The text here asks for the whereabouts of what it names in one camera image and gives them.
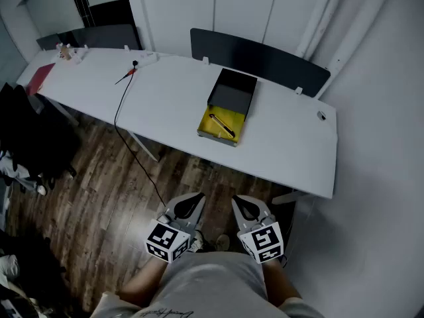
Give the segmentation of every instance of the desk leg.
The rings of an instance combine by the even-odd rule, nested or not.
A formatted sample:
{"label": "desk leg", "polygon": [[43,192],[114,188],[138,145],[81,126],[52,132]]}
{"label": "desk leg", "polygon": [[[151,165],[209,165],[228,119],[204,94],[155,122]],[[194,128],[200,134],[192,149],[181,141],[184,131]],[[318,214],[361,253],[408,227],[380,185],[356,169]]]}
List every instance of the desk leg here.
{"label": "desk leg", "polygon": [[67,110],[65,110],[65,108],[61,105],[61,104],[59,104],[57,101],[55,101],[55,100],[51,100],[51,99],[49,99],[49,98],[46,98],[47,100],[49,100],[49,102],[53,105],[53,106],[55,106],[55,108],[59,111],[59,112],[61,112],[61,114],[63,114],[68,120],[69,120],[69,122],[71,123],[71,124],[73,124],[73,126],[75,126],[75,127],[78,127],[78,125],[80,124],[79,122],[77,122],[77,120],[72,116],[72,115],[70,115],[69,114],[69,112],[67,111]]}
{"label": "desk leg", "polygon": [[153,159],[155,162],[159,162],[160,155],[157,150],[155,150],[151,144],[151,140],[144,138],[143,136],[140,136],[138,134],[135,134],[131,131],[128,131],[128,133],[134,138],[134,140],[139,144],[144,151]]}
{"label": "desk leg", "polygon": [[300,197],[303,197],[304,195],[309,195],[306,192],[303,191],[293,191],[288,194],[280,195],[279,197],[272,198],[272,204],[273,205],[281,205],[285,203],[291,203],[293,201],[299,200]]}

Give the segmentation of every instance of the open box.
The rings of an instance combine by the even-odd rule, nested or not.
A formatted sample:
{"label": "open box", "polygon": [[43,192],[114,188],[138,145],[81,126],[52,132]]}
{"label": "open box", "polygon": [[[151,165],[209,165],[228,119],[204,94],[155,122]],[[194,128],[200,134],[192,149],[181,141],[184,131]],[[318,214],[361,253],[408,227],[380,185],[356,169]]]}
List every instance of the open box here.
{"label": "open box", "polygon": [[237,146],[256,82],[252,76],[223,68],[207,100],[198,135]]}

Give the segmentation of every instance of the yellow tray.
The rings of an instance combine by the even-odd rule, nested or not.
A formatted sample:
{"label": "yellow tray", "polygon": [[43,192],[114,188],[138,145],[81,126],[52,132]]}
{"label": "yellow tray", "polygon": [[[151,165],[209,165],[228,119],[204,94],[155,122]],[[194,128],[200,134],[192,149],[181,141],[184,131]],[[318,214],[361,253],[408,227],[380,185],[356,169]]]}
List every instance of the yellow tray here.
{"label": "yellow tray", "polygon": [[[209,116],[210,114],[214,114],[220,118],[220,120],[222,120],[234,132],[235,137],[231,138],[226,131],[224,131],[214,120],[211,119]],[[238,142],[245,118],[246,116],[244,114],[230,111],[222,107],[208,105],[197,130],[211,134],[215,138]]]}

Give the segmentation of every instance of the gray shirt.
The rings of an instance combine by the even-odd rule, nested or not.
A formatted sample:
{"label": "gray shirt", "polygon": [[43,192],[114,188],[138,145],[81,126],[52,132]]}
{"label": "gray shirt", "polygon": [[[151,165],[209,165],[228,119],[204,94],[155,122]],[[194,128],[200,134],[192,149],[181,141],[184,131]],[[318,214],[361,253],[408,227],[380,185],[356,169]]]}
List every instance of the gray shirt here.
{"label": "gray shirt", "polygon": [[323,318],[302,299],[268,303],[261,265],[232,252],[185,253],[167,267],[150,306],[104,293],[92,318]]}

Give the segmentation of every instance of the white t-shirt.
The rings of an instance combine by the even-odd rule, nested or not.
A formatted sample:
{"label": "white t-shirt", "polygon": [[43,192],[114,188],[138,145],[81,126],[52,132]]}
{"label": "white t-shirt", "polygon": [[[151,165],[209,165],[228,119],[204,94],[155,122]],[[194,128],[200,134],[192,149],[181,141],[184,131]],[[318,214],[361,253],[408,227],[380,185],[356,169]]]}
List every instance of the white t-shirt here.
{"label": "white t-shirt", "polygon": [[14,254],[0,257],[0,285],[9,288],[8,281],[13,282],[19,276],[18,260]]}
{"label": "white t-shirt", "polygon": [[267,300],[261,265],[232,252],[190,253],[169,265],[149,307],[104,293],[91,318],[323,318],[300,298]]}

